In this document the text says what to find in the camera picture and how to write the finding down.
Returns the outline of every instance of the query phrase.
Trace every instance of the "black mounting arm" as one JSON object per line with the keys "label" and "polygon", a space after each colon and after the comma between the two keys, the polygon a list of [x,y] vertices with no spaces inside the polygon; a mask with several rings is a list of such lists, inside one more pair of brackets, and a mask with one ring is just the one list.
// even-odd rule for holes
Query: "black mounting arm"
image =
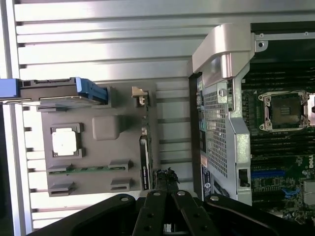
{"label": "black mounting arm", "polygon": [[[166,225],[171,231],[166,232]],[[188,191],[154,190],[135,200],[118,194],[31,236],[292,236],[314,235],[313,226],[299,225],[222,195],[203,202]]]}

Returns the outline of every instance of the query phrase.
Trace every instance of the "metal mesh grille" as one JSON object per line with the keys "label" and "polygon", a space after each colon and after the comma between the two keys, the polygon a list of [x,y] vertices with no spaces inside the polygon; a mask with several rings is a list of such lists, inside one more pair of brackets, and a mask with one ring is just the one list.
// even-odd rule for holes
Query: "metal mesh grille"
{"label": "metal mesh grille", "polygon": [[227,177],[225,140],[225,103],[218,103],[218,93],[204,95],[207,122],[207,155],[209,164]]}

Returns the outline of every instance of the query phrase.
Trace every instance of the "cpu socket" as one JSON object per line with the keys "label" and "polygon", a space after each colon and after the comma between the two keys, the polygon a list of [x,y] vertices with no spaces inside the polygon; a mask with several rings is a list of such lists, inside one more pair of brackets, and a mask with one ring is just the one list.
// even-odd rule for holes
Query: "cpu socket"
{"label": "cpu socket", "polygon": [[263,102],[264,123],[260,130],[283,132],[301,130],[310,126],[308,119],[308,100],[305,91],[275,91],[258,96]]}

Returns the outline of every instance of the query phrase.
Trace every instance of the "screw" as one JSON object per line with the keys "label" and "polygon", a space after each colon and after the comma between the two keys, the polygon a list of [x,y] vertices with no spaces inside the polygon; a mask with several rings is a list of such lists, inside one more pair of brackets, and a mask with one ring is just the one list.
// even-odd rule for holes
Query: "screw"
{"label": "screw", "polygon": [[220,97],[225,97],[227,95],[226,89],[222,88],[219,90],[219,96]]}
{"label": "screw", "polygon": [[211,196],[211,197],[210,197],[210,200],[211,200],[211,201],[218,201],[218,200],[219,200],[219,197],[218,197],[218,196]]}
{"label": "screw", "polygon": [[178,193],[177,193],[177,195],[178,196],[184,196],[186,193],[184,192],[184,191],[179,191]]}

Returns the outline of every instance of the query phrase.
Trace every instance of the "blue slot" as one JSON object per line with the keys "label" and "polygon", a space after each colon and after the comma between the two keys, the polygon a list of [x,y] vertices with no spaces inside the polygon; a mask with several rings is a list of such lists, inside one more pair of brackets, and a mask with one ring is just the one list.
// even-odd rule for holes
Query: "blue slot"
{"label": "blue slot", "polygon": [[254,171],[251,173],[251,178],[264,178],[264,177],[283,177],[285,171],[272,170],[272,171]]}
{"label": "blue slot", "polygon": [[88,79],[82,79],[80,77],[75,78],[78,93],[85,93],[88,95],[89,99],[97,97],[102,99],[104,102],[108,101],[107,90],[100,88],[95,83]]}
{"label": "blue slot", "polygon": [[13,98],[19,96],[19,80],[1,79],[0,80],[0,98]]}

